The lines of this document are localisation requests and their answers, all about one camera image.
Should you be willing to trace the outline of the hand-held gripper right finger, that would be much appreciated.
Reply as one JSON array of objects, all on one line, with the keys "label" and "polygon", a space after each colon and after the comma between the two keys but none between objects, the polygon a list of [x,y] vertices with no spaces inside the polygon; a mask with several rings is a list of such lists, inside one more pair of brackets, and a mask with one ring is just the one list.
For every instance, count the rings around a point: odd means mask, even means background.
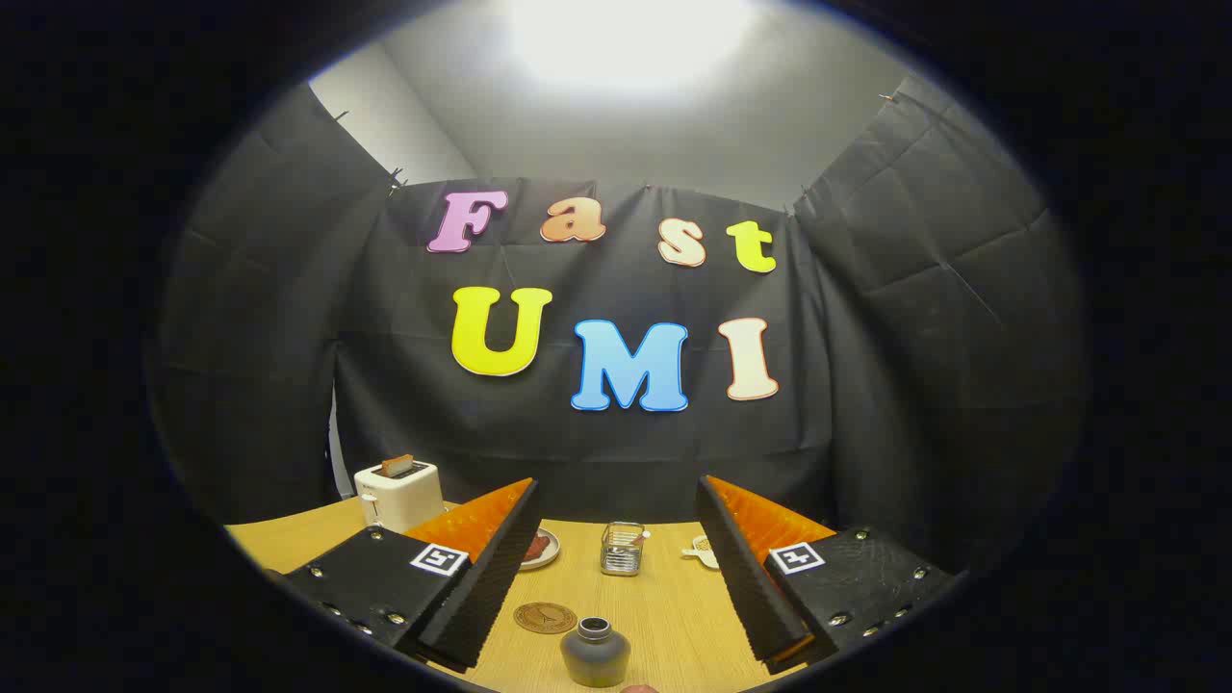
[{"label": "hand-held gripper right finger", "polygon": [[770,675],[861,649],[955,580],[887,531],[823,527],[717,476],[699,478],[696,509],[752,654]]}]

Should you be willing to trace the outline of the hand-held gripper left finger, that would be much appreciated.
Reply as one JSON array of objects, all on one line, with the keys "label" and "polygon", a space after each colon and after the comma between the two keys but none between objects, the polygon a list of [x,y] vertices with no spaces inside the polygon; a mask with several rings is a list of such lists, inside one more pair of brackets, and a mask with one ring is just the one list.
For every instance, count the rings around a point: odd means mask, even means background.
[{"label": "hand-held gripper left finger", "polygon": [[520,478],[407,531],[363,527],[282,583],[362,636],[463,675],[536,538],[537,488]]}]

